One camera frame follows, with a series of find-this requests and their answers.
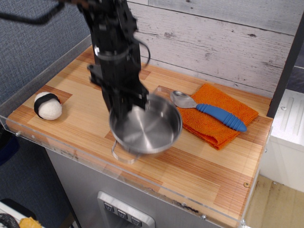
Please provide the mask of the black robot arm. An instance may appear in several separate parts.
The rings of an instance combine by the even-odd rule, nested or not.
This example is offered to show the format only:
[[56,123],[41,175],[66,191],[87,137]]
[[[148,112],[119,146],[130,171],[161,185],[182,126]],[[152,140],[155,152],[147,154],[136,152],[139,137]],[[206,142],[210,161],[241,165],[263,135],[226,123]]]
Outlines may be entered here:
[[90,29],[95,64],[91,82],[102,89],[110,113],[121,120],[133,106],[146,108],[148,90],[139,80],[140,45],[134,37],[137,21],[125,0],[70,0]]

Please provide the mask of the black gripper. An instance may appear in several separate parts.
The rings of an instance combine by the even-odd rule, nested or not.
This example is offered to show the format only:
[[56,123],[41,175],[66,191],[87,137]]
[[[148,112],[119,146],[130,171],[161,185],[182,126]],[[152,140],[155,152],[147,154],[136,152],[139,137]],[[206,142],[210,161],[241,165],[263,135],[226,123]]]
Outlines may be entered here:
[[124,119],[134,105],[146,109],[149,92],[139,80],[139,44],[124,46],[122,52],[103,51],[94,44],[93,50],[97,64],[88,66],[91,82],[101,87],[112,121]]

